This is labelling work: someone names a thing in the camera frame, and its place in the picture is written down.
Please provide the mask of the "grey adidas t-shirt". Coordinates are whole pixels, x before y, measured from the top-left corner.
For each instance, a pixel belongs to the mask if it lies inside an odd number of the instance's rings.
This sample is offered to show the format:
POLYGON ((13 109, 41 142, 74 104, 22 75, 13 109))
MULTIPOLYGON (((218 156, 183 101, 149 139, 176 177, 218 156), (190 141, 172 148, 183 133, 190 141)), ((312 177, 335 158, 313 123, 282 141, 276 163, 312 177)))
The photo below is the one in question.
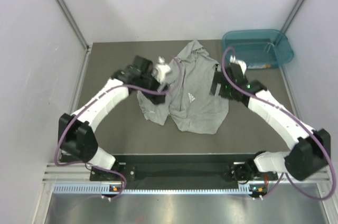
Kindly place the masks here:
POLYGON ((165 103, 153 104, 145 94, 137 99, 146 120, 164 125, 171 117, 182 132, 215 134, 229 111, 229 101, 210 93, 214 73, 219 63, 197 40, 189 42, 170 62, 166 78, 171 91, 165 103))

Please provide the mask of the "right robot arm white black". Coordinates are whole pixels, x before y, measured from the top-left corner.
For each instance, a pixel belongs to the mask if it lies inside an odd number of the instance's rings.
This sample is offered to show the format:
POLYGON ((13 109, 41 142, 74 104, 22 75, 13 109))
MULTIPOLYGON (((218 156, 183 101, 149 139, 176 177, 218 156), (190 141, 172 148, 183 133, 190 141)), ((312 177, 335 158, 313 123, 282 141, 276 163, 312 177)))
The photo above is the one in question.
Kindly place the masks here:
POLYGON ((210 94, 242 103, 261 117, 284 140, 288 152, 256 153, 247 165, 247 174, 257 180, 266 172, 288 173, 303 181, 328 165, 331 136, 324 130, 296 122, 260 81, 248 81, 241 66, 231 63, 215 68, 210 94))

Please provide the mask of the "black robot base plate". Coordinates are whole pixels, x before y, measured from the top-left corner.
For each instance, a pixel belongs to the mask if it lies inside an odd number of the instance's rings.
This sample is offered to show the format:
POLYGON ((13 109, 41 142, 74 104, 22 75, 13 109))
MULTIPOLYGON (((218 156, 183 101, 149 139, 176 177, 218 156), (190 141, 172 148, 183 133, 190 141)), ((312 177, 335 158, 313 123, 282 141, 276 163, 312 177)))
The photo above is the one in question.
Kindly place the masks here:
POLYGON ((258 173, 246 163, 254 154, 119 154, 118 171, 127 189, 236 189, 238 182, 276 181, 275 172, 258 173))

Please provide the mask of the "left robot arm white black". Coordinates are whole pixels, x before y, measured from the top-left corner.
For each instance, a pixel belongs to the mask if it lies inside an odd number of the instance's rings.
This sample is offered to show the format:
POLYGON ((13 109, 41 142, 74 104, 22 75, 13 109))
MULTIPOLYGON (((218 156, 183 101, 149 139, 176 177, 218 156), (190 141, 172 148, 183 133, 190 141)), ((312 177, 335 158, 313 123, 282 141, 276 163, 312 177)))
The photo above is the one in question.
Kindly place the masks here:
POLYGON ((119 176, 116 158, 99 147, 95 131, 103 119, 134 91, 140 91, 155 105, 163 104, 168 93, 165 78, 171 68, 164 58, 157 64, 136 56, 124 70, 117 70, 98 93, 82 108, 59 119, 58 147, 83 162, 101 169, 109 180, 119 176))

